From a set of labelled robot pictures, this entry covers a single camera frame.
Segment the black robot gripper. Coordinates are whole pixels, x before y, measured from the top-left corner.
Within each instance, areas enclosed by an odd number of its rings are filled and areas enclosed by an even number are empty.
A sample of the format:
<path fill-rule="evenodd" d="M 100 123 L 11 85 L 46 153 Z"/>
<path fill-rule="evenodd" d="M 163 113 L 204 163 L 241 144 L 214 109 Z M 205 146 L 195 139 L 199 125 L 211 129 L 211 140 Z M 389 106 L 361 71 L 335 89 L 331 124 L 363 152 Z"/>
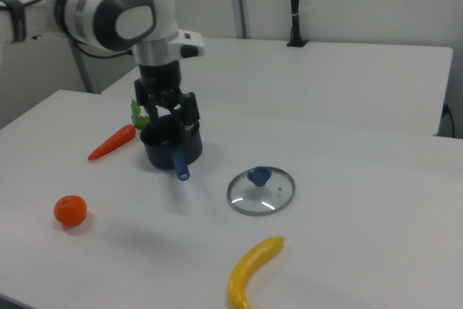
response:
<path fill-rule="evenodd" d="M 140 78 L 134 82 L 134 127 L 143 130 L 158 123 L 158 109 L 173 109 L 182 136 L 192 136 L 200 114 L 195 94 L 182 93 L 179 62 L 159 66 L 140 65 Z"/>

